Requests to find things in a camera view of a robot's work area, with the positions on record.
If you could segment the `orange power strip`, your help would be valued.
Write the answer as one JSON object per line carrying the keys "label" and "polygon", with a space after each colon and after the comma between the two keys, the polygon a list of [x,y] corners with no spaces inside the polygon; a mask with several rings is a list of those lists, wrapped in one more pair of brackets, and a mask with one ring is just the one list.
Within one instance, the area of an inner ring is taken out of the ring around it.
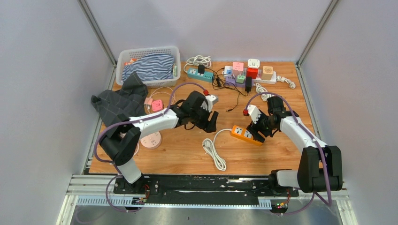
{"label": "orange power strip", "polygon": [[244,127],[240,127],[237,125],[234,125],[231,129],[230,132],[232,137],[235,137],[239,140],[245,141],[247,143],[256,145],[256,146],[262,146],[263,143],[256,141],[253,137],[253,135]]}

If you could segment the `pink cube adapter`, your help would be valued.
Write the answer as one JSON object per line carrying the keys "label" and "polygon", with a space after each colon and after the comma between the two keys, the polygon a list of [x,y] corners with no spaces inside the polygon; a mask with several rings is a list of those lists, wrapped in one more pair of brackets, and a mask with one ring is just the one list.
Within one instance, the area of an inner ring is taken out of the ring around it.
{"label": "pink cube adapter", "polygon": [[161,99],[154,100],[151,104],[151,109],[153,112],[159,112],[164,109],[164,103]]}

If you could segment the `round pink power strip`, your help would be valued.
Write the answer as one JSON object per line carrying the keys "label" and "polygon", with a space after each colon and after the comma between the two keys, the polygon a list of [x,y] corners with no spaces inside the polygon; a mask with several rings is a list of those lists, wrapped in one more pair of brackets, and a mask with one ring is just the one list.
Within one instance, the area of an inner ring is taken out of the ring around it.
{"label": "round pink power strip", "polygon": [[161,145],[162,136],[160,132],[155,132],[140,139],[141,145],[146,149],[156,149]]}

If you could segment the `light pink usb charger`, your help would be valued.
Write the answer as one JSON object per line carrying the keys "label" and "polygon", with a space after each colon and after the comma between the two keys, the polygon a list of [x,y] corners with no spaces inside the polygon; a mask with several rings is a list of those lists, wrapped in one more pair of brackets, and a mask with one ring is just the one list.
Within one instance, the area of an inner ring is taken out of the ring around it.
{"label": "light pink usb charger", "polygon": [[150,97],[145,98],[144,106],[150,108],[152,106],[153,99]]}

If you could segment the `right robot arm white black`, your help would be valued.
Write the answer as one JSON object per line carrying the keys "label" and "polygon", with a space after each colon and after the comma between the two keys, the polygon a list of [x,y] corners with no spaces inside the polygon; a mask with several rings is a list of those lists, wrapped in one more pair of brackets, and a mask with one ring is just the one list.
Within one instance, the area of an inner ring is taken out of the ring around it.
{"label": "right robot arm white black", "polygon": [[337,146],[328,145],[316,137],[285,101],[278,96],[267,100],[268,112],[247,104],[243,114],[251,118],[247,126],[254,140],[265,142],[276,132],[282,132],[301,154],[298,169],[273,170],[268,182],[269,192],[281,195],[287,187],[305,193],[339,191],[343,187],[342,154]]}

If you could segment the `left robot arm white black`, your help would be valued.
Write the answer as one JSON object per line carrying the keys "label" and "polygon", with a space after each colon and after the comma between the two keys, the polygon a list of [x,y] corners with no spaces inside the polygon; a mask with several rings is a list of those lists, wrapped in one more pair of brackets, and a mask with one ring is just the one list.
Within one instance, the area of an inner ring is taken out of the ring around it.
{"label": "left robot arm white black", "polygon": [[118,173],[126,181],[126,188],[133,194],[140,193],[144,181],[142,172],[133,155],[140,139],[166,129],[178,128],[191,123],[207,133],[216,131],[218,112],[213,106],[218,102],[216,95],[204,95],[193,91],[181,104],[173,104],[159,112],[140,117],[117,116],[98,138],[97,144],[111,159]]}

